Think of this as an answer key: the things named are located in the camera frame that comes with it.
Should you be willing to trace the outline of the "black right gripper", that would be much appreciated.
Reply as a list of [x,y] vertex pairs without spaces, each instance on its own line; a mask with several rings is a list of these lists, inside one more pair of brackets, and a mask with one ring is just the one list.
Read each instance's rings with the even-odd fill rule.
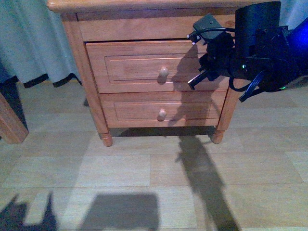
[[206,54],[199,58],[199,72],[188,81],[191,90],[204,79],[214,81],[219,76],[243,78],[242,63],[236,58],[235,43],[227,32],[204,32],[201,34],[207,43]]

